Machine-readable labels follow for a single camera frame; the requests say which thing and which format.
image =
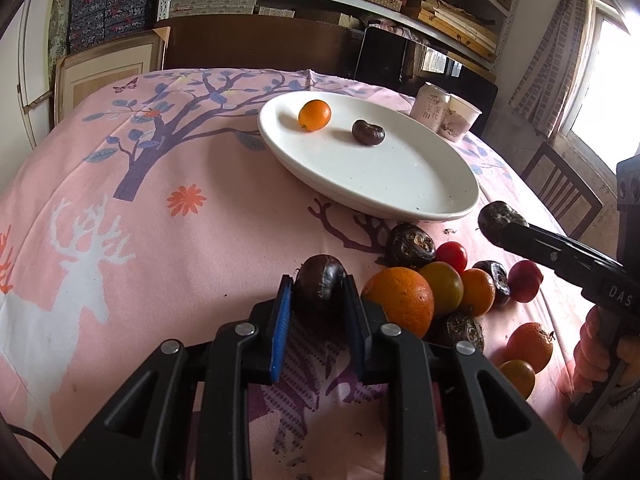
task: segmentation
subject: hand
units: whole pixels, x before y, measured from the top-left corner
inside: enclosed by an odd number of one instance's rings
[[[598,338],[600,316],[598,307],[594,306],[580,329],[580,342],[575,346],[574,390],[590,393],[593,381],[607,380],[609,369],[609,350]],[[628,363],[618,382],[619,386],[627,386],[640,379],[640,336],[624,336],[620,338],[617,348],[618,357]]]

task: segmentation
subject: curtain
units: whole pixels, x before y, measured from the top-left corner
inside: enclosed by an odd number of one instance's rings
[[[550,137],[569,104],[591,0],[560,0],[536,54],[509,100],[540,134]]]

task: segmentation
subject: tangerine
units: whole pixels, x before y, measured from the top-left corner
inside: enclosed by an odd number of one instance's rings
[[[456,269],[445,262],[433,262],[421,268],[420,274],[433,292],[435,316],[446,316],[460,306],[464,286]]]
[[[494,280],[484,270],[467,269],[460,274],[465,293],[460,305],[474,317],[482,316],[494,304]]]
[[[309,101],[298,114],[298,122],[305,130],[315,132],[321,130],[331,120],[331,108],[320,99]]]
[[[535,373],[539,373],[551,361],[551,354],[554,351],[553,338],[553,333],[546,333],[540,323],[525,323],[511,334],[504,356],[507,360],[526,361]]]
[[[382,306],[391,323],[420,338],[427,332],[433,319],[431,287],[415,270],[405,267],[381,270],[365,284],[362,297]]]
[[[500,371],[525,399],[529,399],[536,385],[536,373],[529,363],[521,359],[507,361]]]

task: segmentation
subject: black cable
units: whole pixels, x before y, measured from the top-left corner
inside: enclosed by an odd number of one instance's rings
[[[47,444],[39,436],[34,435],[30,431],[24,430],[23,428],[19,428],[18,426],[14,426],[13,424],[9,424],[8,426],[9,426],[9,429],[11,431],[13,431],[14,434],[16,434],[18,436],[23,436],[24,438],[28,438],[29,440],[34,441],[36,444],[38,444],[38,446],[40,446],[42,449],[44,449],[44,451],[49,453],[53,457],[53,460],[55,460],[56,462],[60,461],[60,457],[58,455],[56,455],[56,452],[53,451],[49,447],[49,444]]]

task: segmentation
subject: table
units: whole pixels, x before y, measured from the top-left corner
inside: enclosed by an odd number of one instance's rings
[[[393,222],[358,214],[296,180],[266,149],[256,115],[273,96],[313,88],[408,113],[393,91],[313,72],[175,70],[103,88],[28,158],[0,198],[0,411],[58,452],[159,344],[212,339],[274,297],[282,274],[333,254],[359,287],[381,269]],[[456,146],[478,178],[478,210],[504,200],[560,232],[532,191],[468,134]],[[477,211],[422,225],[475,261],[519,258],[477,231]],[[577,462],[585,433],[568,423],[567,368],[589,305],[548,269],[529,304],[481,318],[500,361],[511,332],[556,333],[529,399]],[[384,462],[382,388],[357,384],[346,348],[293,325],[282,379],[250,391],[254,478],[373,479]],[[50,472],[52,461],[30,453]]]

